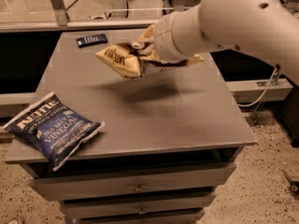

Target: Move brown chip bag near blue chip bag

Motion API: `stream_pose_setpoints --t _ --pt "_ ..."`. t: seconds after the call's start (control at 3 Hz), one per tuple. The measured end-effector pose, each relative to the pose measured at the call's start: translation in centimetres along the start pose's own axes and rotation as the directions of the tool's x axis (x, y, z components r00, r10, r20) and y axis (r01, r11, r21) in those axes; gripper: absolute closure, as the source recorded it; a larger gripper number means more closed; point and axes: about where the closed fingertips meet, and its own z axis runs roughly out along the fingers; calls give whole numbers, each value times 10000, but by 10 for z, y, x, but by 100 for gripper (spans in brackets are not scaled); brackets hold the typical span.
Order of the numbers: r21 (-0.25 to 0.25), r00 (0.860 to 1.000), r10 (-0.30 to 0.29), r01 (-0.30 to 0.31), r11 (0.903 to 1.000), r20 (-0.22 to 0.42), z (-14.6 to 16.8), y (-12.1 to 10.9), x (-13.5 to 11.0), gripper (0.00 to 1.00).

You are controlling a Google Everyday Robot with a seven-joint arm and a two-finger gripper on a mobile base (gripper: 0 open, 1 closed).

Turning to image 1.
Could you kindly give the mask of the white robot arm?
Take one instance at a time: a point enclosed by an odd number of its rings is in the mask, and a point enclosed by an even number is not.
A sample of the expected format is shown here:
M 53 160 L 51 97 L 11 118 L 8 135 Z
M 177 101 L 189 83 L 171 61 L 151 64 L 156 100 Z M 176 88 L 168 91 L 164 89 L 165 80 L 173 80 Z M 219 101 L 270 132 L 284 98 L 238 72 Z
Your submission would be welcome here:
M 146 60 L 178 63 L 231 49 L 255 57 L 299 83 L 299 19 L 279 0 L 201 0 L 149 27 L 138 42 Z

